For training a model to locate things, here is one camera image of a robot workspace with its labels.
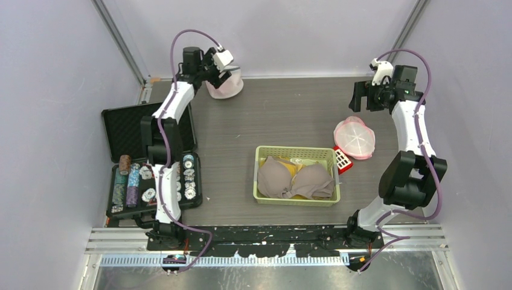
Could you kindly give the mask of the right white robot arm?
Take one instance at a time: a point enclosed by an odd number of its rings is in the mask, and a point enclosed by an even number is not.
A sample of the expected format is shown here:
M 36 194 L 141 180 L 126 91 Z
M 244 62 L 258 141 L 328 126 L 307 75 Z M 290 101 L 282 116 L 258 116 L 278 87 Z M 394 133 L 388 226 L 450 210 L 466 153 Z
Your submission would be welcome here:
M 378 227 L 394 214 L 412 216 L 416 208 L 429 205 L 441 194 L 438 187 L 447 171 L 446 160 L 436 156 L 428 139 L 425 94 L 415 89 L 417 68 L 378 60 L 370 68 L 372 80 L 355 83 L 349 108 L 359 112 L 366 98 L 367 110 L 387 109 L 397 131 L 398 153 L 381 176 L 378 196 L 347 220 L 344 237 L 353 248 L 373 243 L 380 237 Z

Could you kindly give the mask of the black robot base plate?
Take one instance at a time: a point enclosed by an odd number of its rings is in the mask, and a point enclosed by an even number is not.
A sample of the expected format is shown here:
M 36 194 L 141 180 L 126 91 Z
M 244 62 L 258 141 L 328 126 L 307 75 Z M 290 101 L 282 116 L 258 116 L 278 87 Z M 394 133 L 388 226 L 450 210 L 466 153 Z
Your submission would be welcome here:
M 149 251 L 180 251 L 202 257 L 283 257 L 295 250 L 299 257 L 334 257 L 338 250 L 367 251 L 383 246 L 382 237 L 373 242 L 349 239 L 345 225 L 250 225 L 179 229 L 177 237 L 146 233 Z

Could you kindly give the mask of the white pink-zipper laundry bag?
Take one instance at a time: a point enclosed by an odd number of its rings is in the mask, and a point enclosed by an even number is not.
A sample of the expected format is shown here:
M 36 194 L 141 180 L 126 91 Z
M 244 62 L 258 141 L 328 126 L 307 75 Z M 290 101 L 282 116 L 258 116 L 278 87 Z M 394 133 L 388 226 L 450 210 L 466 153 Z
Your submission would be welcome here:
M 350 116 L 341 121 L 333 131 L 333 139 L 344 154 L 357 160 L 367 160 L 375 151 L 374 131 L 357 116 Z

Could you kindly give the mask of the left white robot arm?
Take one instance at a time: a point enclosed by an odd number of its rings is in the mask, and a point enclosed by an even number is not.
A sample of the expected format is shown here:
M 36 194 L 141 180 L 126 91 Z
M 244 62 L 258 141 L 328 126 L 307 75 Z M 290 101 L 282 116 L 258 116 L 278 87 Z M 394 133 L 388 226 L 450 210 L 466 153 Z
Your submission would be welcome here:
M 163 242 L 171 250 L 180 249 L 185 242 L 176 186 L 184 152 L 179 122 L 203 82 L 219 88 L 230 78 L 228 68 L 233 61 L 232 53 L 222 46 L 207 51 L 185 47 L 181 63 L 171 64 L 169 95 L 151 116 L 141 119 L 142 148 L 156 183 L 157 208 L 149 239 Z

